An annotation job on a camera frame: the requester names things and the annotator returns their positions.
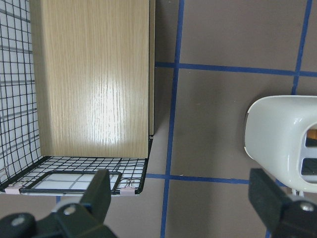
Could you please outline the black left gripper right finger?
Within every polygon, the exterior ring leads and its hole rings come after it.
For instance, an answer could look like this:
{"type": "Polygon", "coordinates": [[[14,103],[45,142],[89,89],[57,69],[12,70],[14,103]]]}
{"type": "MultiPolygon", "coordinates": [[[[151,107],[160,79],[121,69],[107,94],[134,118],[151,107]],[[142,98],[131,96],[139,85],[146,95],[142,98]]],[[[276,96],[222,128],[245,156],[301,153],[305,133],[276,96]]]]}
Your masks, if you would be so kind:
{"type": "Polygon", "coordinates": [[[317,204],[286,194],[263,169],[251,169],[249,202],[272,238],[315,238],[317,204]]]}

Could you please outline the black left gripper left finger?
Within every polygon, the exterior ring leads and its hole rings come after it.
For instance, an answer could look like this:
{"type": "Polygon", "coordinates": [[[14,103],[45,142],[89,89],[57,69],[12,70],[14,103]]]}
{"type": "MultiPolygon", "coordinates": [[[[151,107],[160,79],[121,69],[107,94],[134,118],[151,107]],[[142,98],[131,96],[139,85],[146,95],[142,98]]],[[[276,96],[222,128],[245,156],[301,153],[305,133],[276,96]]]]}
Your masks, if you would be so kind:
{"type": "Polygon", "coordinates": [[[97,171],[80,201],[60,206],[41,220],[13,213],[0,220],[2,238],[109,238],[104,225],[111,202],[109,171],[97,171]]]}

